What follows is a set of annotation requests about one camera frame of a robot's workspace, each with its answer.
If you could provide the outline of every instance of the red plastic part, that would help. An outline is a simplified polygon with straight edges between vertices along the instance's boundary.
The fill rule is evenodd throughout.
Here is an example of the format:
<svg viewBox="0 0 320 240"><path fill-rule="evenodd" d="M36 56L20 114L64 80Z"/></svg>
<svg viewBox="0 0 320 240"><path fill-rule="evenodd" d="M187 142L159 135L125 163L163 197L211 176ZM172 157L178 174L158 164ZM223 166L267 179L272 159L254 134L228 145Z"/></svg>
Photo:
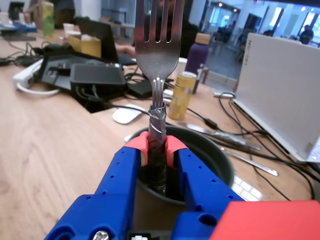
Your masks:
<svg viewBox="0 0 320 240"><path fill-rule="evenodd" d="M144 131L140 134L140 136L135 137L125 145L125 147L139 149L141 151L141 166L145 166L148 164L148 135L149 133L147 131ZM172 168L174 167L174 152L180 149L187 149L187 146L174 136L166 137L166 161L167 164Z"/></svg>
<svg viewBox="0 0 320 240"><path fill-rule="evenodd" d="M180 149L187 149L187 146L184 145L178 138L174 136L167 136L165 143L165 152L166 152L166 162L167 164L174 167L174 153Z"/></svg>
<svg viewBox="0 0 320 240"><path fill-rule="evenodd" d="M316 201L232 201L210 240L320 239Z"/></svg>
<svg viewBox="0 0 320 240"><path fill-rule="evenodd" d="M147 131L144 131L140 134L140 136L135 137L125 145L125 147L139 149L141 151L141 166L145 166L148 164L148 135L149 133Z"/></svg>

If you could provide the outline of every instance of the screw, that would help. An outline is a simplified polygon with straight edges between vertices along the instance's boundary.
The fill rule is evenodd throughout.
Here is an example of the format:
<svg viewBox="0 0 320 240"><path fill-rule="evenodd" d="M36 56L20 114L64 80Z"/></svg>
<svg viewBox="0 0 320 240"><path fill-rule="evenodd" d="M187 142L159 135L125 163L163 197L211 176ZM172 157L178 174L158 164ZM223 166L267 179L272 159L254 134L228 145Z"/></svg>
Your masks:
<svg viewBox="0 0 320 240"><path fill-rule="evenodd" d="M97 231L93 240L109 240L109 235L106 231Z"/></svg>

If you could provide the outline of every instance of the bottle cap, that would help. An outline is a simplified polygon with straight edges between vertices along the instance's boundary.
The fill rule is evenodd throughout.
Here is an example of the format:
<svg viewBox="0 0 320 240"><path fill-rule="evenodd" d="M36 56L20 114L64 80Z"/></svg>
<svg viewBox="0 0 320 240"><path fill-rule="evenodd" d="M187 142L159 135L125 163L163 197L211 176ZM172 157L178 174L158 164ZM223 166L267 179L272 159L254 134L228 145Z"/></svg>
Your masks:
<svg viewBox="0 0 320 240"><path fill-rule="evenodd" d="M196 38L195 38L195 42L197 44L209 45L210 39L211 39L211 36L209 34L197 33Z"/></svg>

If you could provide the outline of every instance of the can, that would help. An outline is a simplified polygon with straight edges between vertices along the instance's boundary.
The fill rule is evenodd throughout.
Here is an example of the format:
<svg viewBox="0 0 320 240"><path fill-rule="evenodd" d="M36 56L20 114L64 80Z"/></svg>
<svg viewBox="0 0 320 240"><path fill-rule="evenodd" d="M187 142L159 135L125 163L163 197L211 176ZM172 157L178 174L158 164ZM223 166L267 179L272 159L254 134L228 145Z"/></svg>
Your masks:
<svg viewBox="0 0 320 240"><path fill-rule="evenodd" d="M196 80L197 75L189 71L183 71L177 76L169 107L169 118L173 120L185 118Z"/></svg>

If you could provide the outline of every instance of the white mouse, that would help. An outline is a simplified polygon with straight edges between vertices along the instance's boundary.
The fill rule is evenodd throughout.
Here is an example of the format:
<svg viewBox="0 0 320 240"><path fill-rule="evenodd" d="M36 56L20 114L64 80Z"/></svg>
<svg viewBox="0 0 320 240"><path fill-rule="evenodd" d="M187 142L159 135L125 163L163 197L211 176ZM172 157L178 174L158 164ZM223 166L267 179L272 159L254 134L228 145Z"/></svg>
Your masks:
<svg viewBox="0 0 320 240"><path fill-rule="evenodd" d="M134 104L127 104L125 106L145 111L143 107ZM135 118L137 118L140 114L142 114L142 112L138 110L119 108L113 113L112 118L119 124L128 124Z"/></svg>

